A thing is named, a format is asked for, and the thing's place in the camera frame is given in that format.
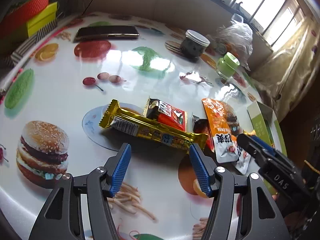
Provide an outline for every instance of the dark jar with white lid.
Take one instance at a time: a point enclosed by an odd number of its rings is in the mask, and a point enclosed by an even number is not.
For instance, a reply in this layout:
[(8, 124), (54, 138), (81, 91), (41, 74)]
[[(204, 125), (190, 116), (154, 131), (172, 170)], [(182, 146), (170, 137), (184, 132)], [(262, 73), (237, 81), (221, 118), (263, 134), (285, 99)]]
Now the dark jar with white lid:
[(186, 31), (186, 38), (181, 43), (180, 50), (187, 58), (197, 59), (209, 46), (210, 41), (193, 30)]

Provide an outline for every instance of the red basket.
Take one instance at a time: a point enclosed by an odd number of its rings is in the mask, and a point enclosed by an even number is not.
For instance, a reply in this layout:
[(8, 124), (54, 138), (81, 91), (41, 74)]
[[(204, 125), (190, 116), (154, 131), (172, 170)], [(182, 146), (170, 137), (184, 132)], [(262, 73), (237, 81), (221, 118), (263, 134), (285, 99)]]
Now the red basket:
[(48, 4), (49, 0), (30, 0), (17, 10), (6, 15), (0, 23), (0, 38), (9, 35), (20, 25), (44, 10)]

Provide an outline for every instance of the green lid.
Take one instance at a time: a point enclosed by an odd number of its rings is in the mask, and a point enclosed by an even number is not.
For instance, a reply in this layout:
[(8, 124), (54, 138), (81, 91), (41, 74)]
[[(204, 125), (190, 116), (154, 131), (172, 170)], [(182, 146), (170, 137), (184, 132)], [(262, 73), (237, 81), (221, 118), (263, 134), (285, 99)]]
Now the green lid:
[(239, 60), (233, 56), (230, 52), (227, 52), (224, 57), (223, 60), (233, 69), (237, 69), (240, 65)]

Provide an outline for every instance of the jar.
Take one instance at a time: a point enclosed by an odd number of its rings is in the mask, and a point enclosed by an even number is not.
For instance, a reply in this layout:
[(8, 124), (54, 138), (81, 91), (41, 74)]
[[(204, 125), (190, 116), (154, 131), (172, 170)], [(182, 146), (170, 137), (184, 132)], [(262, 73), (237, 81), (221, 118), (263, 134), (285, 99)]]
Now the jar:
[(235, 73), (239, 65), (239, 60), (230, 52), (227, 52), (224, 57), (219, 59), (217, 63), (217, 72), (222, 78), (228, 79)]
[(210, 41), (200, 33), (187, 30), (186, 38), (181, 43), (180, 50), (187, 58), (197, 59), (201, 56), (209, 44)]

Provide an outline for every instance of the cherry stem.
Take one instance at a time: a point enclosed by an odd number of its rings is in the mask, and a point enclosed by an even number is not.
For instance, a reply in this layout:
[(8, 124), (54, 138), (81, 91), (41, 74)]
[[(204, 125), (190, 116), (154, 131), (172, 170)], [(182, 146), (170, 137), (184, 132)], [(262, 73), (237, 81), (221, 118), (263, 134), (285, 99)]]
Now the cherry stem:
[(102, 92), (103, 92), (103, 89), (101, 87), (99, 87), (98, 85), (94, 84), (96, 87), (98, 87)]

